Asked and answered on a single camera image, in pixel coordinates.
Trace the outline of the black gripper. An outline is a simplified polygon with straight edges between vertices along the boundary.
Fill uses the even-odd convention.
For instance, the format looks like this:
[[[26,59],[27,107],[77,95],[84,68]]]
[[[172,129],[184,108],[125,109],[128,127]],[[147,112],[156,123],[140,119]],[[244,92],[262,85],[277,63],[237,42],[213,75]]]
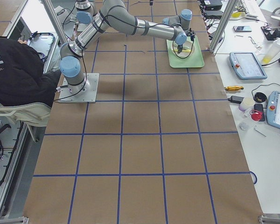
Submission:
[[[177,46],[177,52],[178,52],[178,53],[181,53],[182,50],[183,50],[183,45],[178,45],[178,46]]]
[[[191,40],[194,40],[195,39],[195,31],[192,30],[192,28],[189,28],[189,31],[188,31],[188,37],[190,37]]]

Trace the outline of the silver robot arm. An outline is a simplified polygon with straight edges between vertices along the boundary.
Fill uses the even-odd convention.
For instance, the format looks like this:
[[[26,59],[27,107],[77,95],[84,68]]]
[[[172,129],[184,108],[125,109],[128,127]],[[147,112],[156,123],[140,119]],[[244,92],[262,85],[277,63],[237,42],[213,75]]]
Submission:
[[[139,34],[174,41],[182,47],[189,33],[192,11],[184,9],[179,15],[153,23],[129,14],[122,0],[105,0],[89,25],[73,41],[65,43],[60,50],[60,71],[65,76],[70,95],[78,95],[89,86],[86,75],[81,71],[80,59],[89,44],[97,40],[108,28],[126,35]]]
[[[104,0],[91,23],[75,41],[87,45],[107,29],[113,28],[127,35],[148,35],[182,43],[189,33],[191,19],[192,11],[184,9],[179,15],[163,19],[162,23],[153,23],[131,15],[122,0]]]

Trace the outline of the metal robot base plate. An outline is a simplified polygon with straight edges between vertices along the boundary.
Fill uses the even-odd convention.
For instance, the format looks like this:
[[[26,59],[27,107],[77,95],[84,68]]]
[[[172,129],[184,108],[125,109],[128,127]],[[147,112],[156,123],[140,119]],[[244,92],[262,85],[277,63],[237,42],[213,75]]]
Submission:
[[[60,89],[58,103],[96,103],[99,73],[84,73],[85,80],[76,86],[63,79],[64,88]]]

